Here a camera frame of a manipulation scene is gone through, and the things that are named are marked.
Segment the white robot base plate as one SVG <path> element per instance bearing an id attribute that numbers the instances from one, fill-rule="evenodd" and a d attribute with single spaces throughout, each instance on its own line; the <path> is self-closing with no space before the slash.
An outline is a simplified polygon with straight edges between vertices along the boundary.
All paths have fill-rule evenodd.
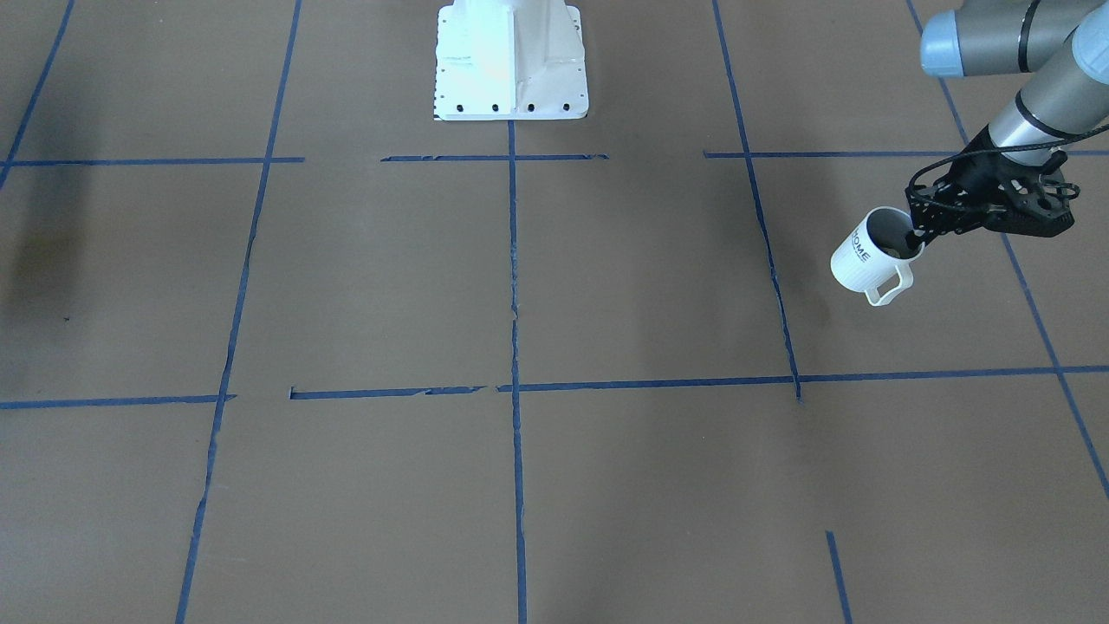
<path id="1" fill-rule="evenodd" d="M 581 13 L 564 1 L 439 9 L 433 117 L 578 120 L 590 108 Z"/>

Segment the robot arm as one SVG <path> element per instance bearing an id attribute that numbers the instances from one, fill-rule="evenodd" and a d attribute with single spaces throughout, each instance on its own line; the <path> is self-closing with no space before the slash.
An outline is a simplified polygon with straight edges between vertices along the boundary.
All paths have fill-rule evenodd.
<path id="1" fill-rule="evenodd" d="M 910 178 L 910 248 L 975 229 L 1054 237 L 1074 225 L 1079 187 L 1066 146 L 1106 130 L 1105 1 L 966 1 L 920 35 L 930 76 L 1029 75 L 930 185 Z"/>

